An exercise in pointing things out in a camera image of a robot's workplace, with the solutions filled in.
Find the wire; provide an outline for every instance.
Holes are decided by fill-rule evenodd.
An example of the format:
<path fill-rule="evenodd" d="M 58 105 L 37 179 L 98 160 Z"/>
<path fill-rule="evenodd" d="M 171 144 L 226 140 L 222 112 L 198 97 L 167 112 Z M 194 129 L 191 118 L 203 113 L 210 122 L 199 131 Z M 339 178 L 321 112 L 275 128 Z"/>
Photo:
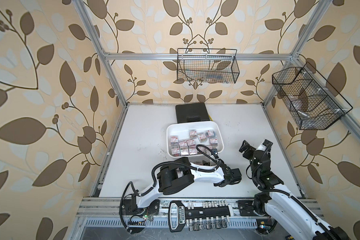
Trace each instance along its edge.
<path fill-rule="evenodd" d="M 214 156 L 215 159 L 211 158 L 211 157 L 208 156 L 205 152 L 201 151 L 201 150 L 199 149 L 199 147 L 204 147 L 205 149 L 207 149 L 208 151 L 210 151 L 211 154 Z M 206 147 L 206 146 L 201 145 L 201 144 L 197 144 L 197 145 L 196 145 L 196 150 L 197 150 L 199 153 L 201 153 L 202 155 L 204 155 L 204 156 L 206 156 L 207 158 L 211 159 L 214 163 L 217 164 L 216 159 L 218 159 L 219 156 L 217 156 L 211 149 L 209 149 L 209 147 Z"/>
<path fill-rule="evenodd" d="M 248 177 L 249 179 L 252 179 L 250 176 L 248 176 L 248 169 L 250 168 L 250 166 L 251 166 L 251 165 L 248 165 L 248 166 L 247 166 L 247 169 L 245 170 L 245 174 L 247 175 L 247 177 Z"/>

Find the leaf wallpaper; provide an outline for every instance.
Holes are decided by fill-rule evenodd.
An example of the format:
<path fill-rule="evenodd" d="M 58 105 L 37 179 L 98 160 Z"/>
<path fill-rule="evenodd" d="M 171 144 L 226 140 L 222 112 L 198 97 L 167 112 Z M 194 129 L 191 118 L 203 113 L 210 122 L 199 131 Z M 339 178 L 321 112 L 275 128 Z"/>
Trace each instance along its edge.
<path fill-rule="evenodd" d="M 0 1 L 0 239 L 66 237 L 121 110 L 73 4 Z"/>
<path fill-rule="evenodd" d="M 176 64 L 170 61 L 111 61 L 125 98 L 130 103 L 260 103 L 272 85 L 271 75 L 280 61 L 238 61 L 235 84 L 204 83 L 176 79 Z"/>
<path fill-rule="evenodd" d="M 300 57 L 350 101 L 360 122 L 360 1 L 334 0 Z M 341 121 L 324 131 L 297 130 L 280 96 L 268 112 L 308 197 L 330 224 L 360 240 L 360 144 Z"/>
<path fill-rule="evenodd" d="M 83 1 L 103 48 L 111 53 L 168 53 L 170 48 L 289 53 L 318 2 Z"/>
<path fill-rule="evenodd" d="M 349 114 L 360 123 L 360 1 L 334 1 L 300 58 L 327 77 L 354 107 Z M 337 95 L 329 84 L 326 86 Z"/>

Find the black case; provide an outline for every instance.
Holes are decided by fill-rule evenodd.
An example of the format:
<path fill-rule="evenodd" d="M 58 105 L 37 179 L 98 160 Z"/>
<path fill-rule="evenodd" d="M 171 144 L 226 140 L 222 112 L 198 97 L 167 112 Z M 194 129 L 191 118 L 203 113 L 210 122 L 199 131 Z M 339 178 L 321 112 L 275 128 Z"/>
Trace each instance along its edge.
<path fill-rule="evenodd" d="M 205 103 L 176 105 L 177 123 L 210 121 Z"/>

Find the white plastic tray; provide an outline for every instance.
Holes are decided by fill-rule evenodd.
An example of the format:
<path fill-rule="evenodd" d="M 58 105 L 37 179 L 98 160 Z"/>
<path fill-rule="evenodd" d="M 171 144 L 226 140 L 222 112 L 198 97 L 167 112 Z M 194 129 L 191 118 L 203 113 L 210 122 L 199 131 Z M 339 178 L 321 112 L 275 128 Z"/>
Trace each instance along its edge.
<path fill-rule="evenodd" d="M 177 124 L 172 124 L 167 128 L 167 149 L 168 149 L 167 153 L 170 157 L 177 159 L 181 156 L 174 157 L 170 154 L 170 152 L 172 152 L 172 146 L 169 137 L 178 136 L 179 140 L 189 139 L 189 130 L 192 129 L 195 129 L 197 131 L 197 134 L 200 134 L 201 132 L 205 133 L 206 131 L 213 129 L 216 133 L 215 138 L 217 138 L 217 142 L 218 142 L 217 152 L 221 153 L 224 150 L 224 143 L 221 137 L 220 129 L 215 122 L 202 121 L 202 122 L 177 123 Z M 195 139 L 195 142 L 196 144 L 206 145 L 205 143 L 200 142 L 198 138 Z M 184 157 L 196 157 L 196 156 L 202 156 L 202 154 L 187 155 Z"/>

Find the black wire basket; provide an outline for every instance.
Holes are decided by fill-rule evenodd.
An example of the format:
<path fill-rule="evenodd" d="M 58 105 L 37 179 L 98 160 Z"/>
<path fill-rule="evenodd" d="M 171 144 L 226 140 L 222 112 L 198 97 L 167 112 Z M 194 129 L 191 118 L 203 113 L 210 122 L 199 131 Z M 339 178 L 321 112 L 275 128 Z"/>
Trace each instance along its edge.
<path fill-rule="evenodd" d="M 312 70 L 325 79 L 326 87 L 317 83 Z M 353 108 L 309 63 L 272 74 L 272 84 L 300 130 L 325 130 Z M 336 98 L 341 98 L 349 107 L 339 106 Z"/>
<path fill-rule="evenodd" d="M 236 83 L 240 71 L 235 49 L 178 48 L 177 79 L 192 83 Z"/>

